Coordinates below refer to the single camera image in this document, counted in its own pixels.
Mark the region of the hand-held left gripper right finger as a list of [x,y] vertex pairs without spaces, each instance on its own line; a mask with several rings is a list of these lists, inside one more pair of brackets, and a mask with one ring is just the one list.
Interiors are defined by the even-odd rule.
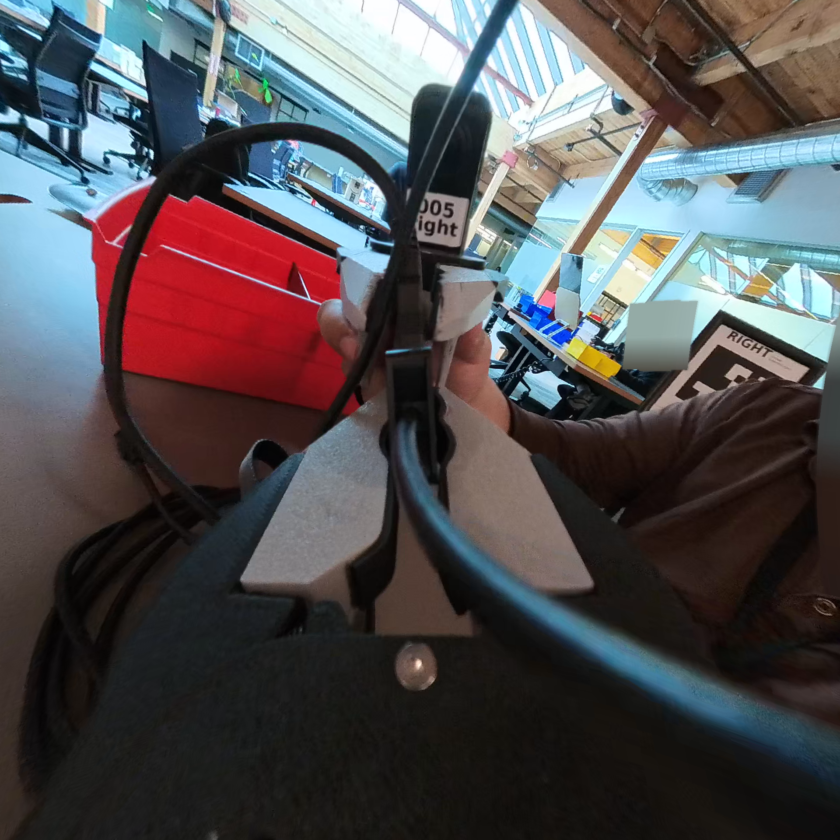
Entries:
[[445,477],[453,522],[533,589],[593,592],[592,576],[529,452],[448,389],[440,396],[452,442]]

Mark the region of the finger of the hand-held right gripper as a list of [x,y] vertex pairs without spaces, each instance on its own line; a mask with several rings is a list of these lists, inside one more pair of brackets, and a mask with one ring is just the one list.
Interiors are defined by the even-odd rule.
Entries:
[[441,344],[435,385],[444,387],[460,336],[483,323],[496,296],[496,271],[462,266],[437,268],[430,340]]
[[337,350],[356,358],[368,338],[375,312],[375,293],[385,278],[388,258],[337,258]]

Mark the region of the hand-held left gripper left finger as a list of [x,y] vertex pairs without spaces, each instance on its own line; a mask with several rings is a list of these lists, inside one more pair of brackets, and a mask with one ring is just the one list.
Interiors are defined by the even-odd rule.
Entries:
[[241,575],[246,593],[364,606],[351,566],[382,533],[386,421],[380,393],[308,447]]

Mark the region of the red plastic bin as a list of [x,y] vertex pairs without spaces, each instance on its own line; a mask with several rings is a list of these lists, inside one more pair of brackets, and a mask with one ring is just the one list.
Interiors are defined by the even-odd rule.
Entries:
[[126,372],[324,411],[344,375],[317,313],[329,257],[201,197],[168,196],[135,268]]

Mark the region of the person's right forearm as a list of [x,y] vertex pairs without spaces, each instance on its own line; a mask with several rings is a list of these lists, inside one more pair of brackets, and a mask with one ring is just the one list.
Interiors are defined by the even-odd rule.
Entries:
[[599,507],[646,518],[809,484],[822,401],[816,388],[771,378],[592,421],[551,421],[509,402],[509,435]]

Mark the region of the person's right hand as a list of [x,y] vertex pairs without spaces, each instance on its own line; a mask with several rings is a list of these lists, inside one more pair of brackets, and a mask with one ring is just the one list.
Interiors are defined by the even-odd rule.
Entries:
[[[343,316],[341,300],[324,302],[318,310],[317,319],[321,336],[338,353],[342,371],[348,374],[361,350],[361,339]],[[490,337],[479,323],[458,338],[445,385],[459,399],[498,426],[502,433],[509,434],[510,404],[490,379],[490,357]]]

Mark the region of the blue plastic bin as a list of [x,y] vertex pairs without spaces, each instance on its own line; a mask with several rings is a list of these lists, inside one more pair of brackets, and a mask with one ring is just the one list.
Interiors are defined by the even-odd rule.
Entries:
[[545,291],[539,298],[523,292],[515,306],[516,311],[528,321],[528,325],[545,339],[563,346],[572,341],[574,329],[555,318],[556,293]]

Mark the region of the grey office desk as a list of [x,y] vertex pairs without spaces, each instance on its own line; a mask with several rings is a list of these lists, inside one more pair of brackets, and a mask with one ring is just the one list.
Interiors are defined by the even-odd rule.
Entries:
[[317,187],[315,197],[252,185],[224,185],[223,193],[255,212],[259,224],[328,256],[341,248],[361,249],[369,238],[383,241],[390,234],[382,220]]

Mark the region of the yellow plastic bin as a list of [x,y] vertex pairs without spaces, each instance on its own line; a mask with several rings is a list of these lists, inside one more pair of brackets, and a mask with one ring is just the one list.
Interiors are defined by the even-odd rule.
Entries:
[[597,350],[579,337],[573,337],[568,342],[565,352],[579,364],[595,371],[606,379],[613,378],[622,368],[619,362]]

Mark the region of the person's torso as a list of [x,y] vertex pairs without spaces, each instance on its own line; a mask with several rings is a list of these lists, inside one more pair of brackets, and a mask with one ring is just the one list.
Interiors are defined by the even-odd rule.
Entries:
[[838,559],[822,554],[811,481],[695,501],[620,524],[687,604],[720,672],[838,726]]

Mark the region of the black office chair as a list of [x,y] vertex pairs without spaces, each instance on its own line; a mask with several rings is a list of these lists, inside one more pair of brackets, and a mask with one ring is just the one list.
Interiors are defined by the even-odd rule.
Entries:
[[16,122],[2,122],[1,131],[16,139],[16,156],[25,146],[55,157],[76,170],[79,184],[89,186],[92,168],[80,153],[69,153],[51,140],[42,138],[28,125],[29,120],[44,123],[52,130],[66,130],[80,136],[88,127],[87,84],[89,70],[102,36],[70,16],[61,7],[53,12],[39,38],[12,33],[7,39],[12,56],[2,56],[2,112],[12,110]]
[[203,141],[197,77],[143,42],[143,74],[152,142],[152,176],[185,149]]

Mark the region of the framed marker sign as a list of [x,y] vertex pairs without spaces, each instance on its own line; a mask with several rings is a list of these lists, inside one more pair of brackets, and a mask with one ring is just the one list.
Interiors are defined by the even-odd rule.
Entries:
[[744,382],[814,385],[825,371],[826,362],[721,311],[693,340],[687,367],[667,374],[638,411],[659,410]]

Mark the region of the silver ventilation duct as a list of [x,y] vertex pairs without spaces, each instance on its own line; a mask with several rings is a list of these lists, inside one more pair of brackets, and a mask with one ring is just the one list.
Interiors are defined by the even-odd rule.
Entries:
[[639,188],[656,202],[678,206],[697,194],[695,176],[783,172],[839,164],[839,119],[744,140],[651,154],[636,173]]

